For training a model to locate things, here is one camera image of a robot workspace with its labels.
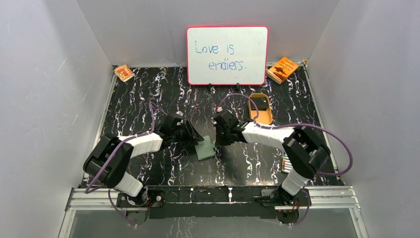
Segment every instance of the orange book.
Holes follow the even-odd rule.
[[[134,76],[133,71],[131,71],[131,69],[126,64],[114,69],[114,71],[118,78],[123,82]]]
[[[298,68],[299,65],[293,63],[290,59],[283,57],[273,67],[267,70],[266,74],[275,82],[282,83]]]

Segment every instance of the black table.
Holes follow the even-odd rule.
[[[181,111],[201,136],[215,140],[212,118],[215,106],[236,86],[191,86],[184,67],[133,68],[135,78],[117,79],[107,110],[102,134],[132,135],[148,130],[151,113],[148,102],[166,112]],[[319,125],[319,118],[305,76],[300,67],[287,82],[266,80],[262,86],[241,86],[239,93],[269,96],[274,124],[306,122]],[[244,97],[231,97],[224,108],[238,118],[248,118]],[[161,120],[157,113],[157,122]],[[172,144],[169,149],[131,159],[127,171],[145,185],[275,185],[287,174],[280,171],[283,151],[259,144],[236,143],[217,150],[216,157],[198,161],[194,150]],[[334,172],[329,160],[323,172]],[[342,185],[336,177],[317,176],[310,185]]]

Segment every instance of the glass panel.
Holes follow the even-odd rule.
[[[115,211],[77,211],[70,237],[356,238],[357,234],[349,209],[311,209],[306,220],[292,229],[258,217],[186,217],[149,219],[135,230]]]

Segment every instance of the green coaster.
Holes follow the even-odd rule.
[[[205,160],[216,155],[214,150],[214,143],[210,141],[210,136],[206,135],[203,137],[204,141],[199,141],[196,145],[196,152],[198,160]]]

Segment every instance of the white wall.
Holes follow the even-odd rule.
[[[112,64],[186,65],[191,25],[267,25],[268,62],[307,59],[338,0],[77,0]]]
[[[111,72],[75,0],[0,1],[1,237],[57,237]]]
[[[309,60],[325,126],[353,150],[344,180],[373,238],[420,233],[419,22],[419,1],[341,0]]]

